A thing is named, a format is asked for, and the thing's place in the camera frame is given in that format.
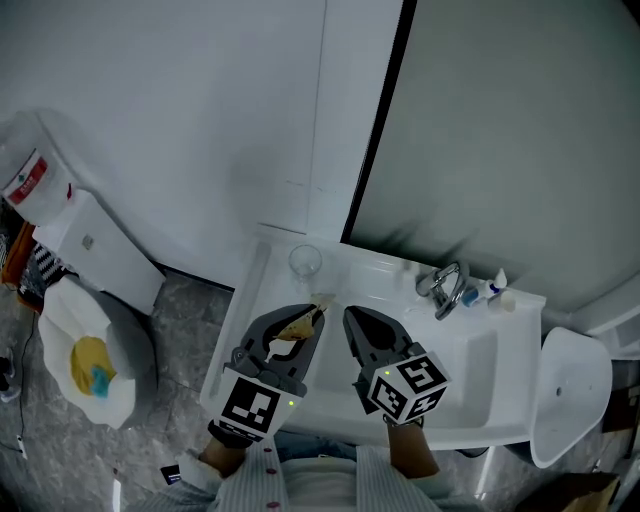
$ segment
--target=red label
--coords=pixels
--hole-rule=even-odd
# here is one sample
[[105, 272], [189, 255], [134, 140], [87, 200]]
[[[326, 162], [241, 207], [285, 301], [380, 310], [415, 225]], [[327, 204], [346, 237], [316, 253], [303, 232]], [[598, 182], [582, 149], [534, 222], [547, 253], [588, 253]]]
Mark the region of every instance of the red label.
[[[34, 188], [36, 188], [36, 185], [40, 182], [40, 180], [42, 179], [46, 171], [47, 171], [47, 162], [42, 157], [38, 158], [38, 161], [31, 168], [31, 171], [29, 171], [29, 175], [26, 178], [24, 178], [24, 181], [22, 182], [22, 184], [18, 188], [16, 188], [13, 192], [11, 192], [11, 194], [8, 197], [9, 201], [11, 201], [13, 204], [16, 204], [16, 205], [24, 201], [27, 198], [27, 196], [31, 193], [31, 191]], [[25, 174], [25, 171], [24, 170], [21, 171], [18, 179], [23, 179], [22, 177], [24, 176], [24, 174]]]

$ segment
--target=food piece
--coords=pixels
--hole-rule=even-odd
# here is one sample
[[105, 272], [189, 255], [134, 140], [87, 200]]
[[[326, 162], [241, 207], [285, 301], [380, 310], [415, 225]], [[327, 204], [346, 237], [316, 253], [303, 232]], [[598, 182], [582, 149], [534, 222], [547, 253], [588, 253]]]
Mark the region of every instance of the food piece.
[[280, 331], [280, 334], [276, 336], [276, 339], [283, 341], [300, 341], [311, 338], [315, 332], [313, 329], [313, 315], [317, 310], [318, 308], [315, 307], [304, 316], [301, 316], [297, 320], [291, 322], [282, 329], [282, 331]]
[[312, 295], [309, 302], [315, 304], [316, 307], [287, 325], [280, 331], [280, 334], [276, 336], [276, 339], [283, 341], [301, 341], [311, 338], [315, 332], [313, 329], [313, 316], [318, 310], [322, 312], [326, 311], [334, 298], [335, 295], [333, 294], [318, 293]]

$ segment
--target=yellow object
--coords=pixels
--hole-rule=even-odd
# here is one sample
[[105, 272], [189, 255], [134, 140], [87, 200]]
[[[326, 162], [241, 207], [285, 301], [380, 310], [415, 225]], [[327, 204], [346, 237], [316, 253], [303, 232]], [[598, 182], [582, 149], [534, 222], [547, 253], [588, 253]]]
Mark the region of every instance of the yellow object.
[[315, 332], [313, 328], [313, 316], [318, 310], [324, 313], [335, 297], [334, 294], [317, 293], [312, 295], [310, 302], [316, 306], [315, 309], [312, 309], [306, 315], [291, 322], [280, 331], [280, 334], [278, 334], [275, 339], [282, 341], [302, 341], [311, 338]]
[[93, 395], [91, 392], [93, 384], [91, 369], [94, 366], [99, 366], [107, 373], [109, 382], [116, 374], [111, 366], [107, 345], [104, 341], [92, 336], [83, 336], [76, 341], [71, 351], [71, 376], [80, 392], [85, 395]]

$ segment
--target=white sink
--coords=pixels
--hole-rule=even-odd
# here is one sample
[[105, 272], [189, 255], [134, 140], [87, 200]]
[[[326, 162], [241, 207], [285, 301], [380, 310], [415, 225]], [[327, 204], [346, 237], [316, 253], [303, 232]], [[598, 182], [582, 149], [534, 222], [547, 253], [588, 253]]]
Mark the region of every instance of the white sink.
[[[290, 251], [302, 243], [316, 246], [323, 257], [320, 272], [305, 286], [293, 280], [288, 266]], [[284, 305], [307, 302], [311, 293], [334, 293], [304, 380], [308, 394], [285, 428], [357, 444], [386, 443], [381, 413], [365, 415], [352, 386], [360, 368], [351, 356], [342, 316], [345, 307], [360, 305], [400, 321], [413, 341], [435, 351], [449, 373], [452, 383], [440, 406], [425, 418], [434, 449], [530, 439], [544, 298], [514, 291], [514, 313], [495, 316], [486, 305], [471, 309], [459, 305], [437, 321], [433, 304], [415, 292], [416, 276], [430, 270], [417, 263], [271, 228], [258, 233], [254, 247], [200, 395], [210, 414], [222, 365], [253, 319]]]

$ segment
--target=chrome faucet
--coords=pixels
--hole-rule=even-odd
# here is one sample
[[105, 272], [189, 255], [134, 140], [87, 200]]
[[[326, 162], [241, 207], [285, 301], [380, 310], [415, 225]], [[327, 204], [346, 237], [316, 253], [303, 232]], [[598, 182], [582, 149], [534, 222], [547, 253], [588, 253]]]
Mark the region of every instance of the chrome faucet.
[[[458, 273], [458, 279], [451, 295], [442, 290], [442, 284], [449, 274]], [[464, 261], [454, 261], [441, 270], [434, 270], [426, 276], [416, 279], [416, 292], [421, 297], [432, 297], [436, 305], [436, 320], [444, 320], [460, 302], [460, 297], [467, 288], [469, 266]]]

